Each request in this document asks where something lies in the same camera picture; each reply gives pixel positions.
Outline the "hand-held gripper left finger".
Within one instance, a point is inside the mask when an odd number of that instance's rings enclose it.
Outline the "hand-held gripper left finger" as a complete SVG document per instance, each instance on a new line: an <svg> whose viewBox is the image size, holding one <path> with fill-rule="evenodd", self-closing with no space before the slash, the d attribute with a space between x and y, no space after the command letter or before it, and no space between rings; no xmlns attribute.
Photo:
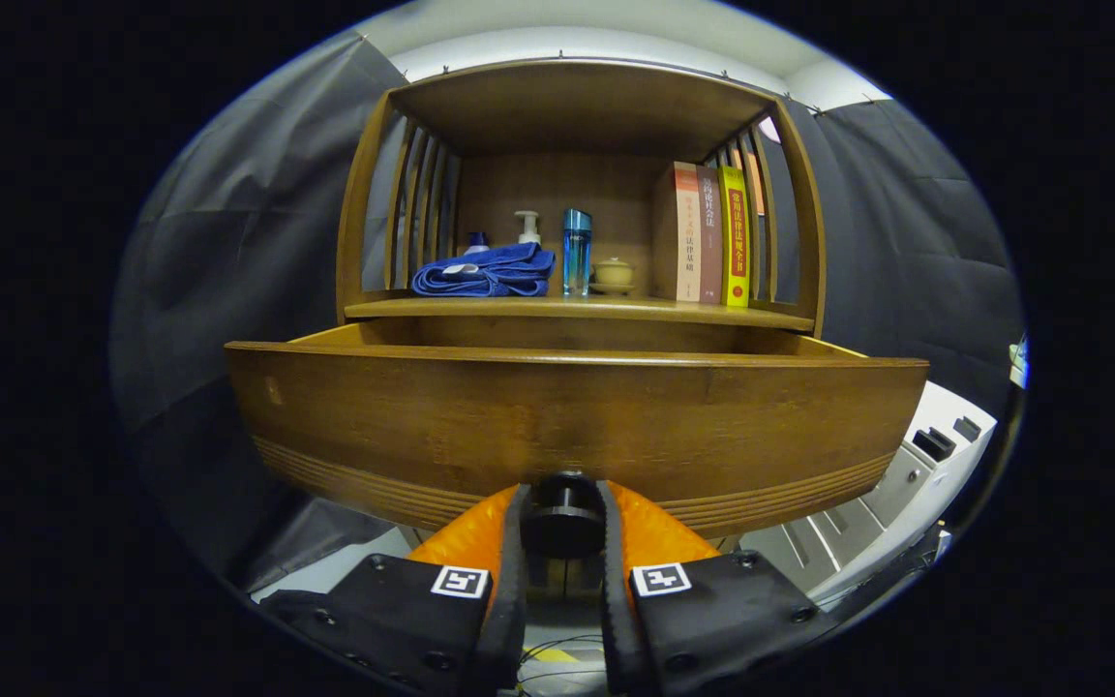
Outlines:
<svg viewBox="0 0 1115 697"><path fill-rule="evenodd" d="M275 591L262 612L367 681L363 696L513 693L527 625L521 521L501 490L406 556L363 556L331 591Z"/></svg>

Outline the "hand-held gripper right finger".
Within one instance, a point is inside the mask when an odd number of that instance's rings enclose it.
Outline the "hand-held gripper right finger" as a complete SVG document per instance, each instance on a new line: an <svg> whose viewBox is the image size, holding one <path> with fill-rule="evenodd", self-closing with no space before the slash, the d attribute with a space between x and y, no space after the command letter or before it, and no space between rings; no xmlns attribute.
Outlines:
<svg viewBox="0 0 1115 697"><path fill-rule="evenodd" d="M615 696L762 696L765 674L838 622L753 550L717 551L636 491L601 480L601 614Z"/></svg>

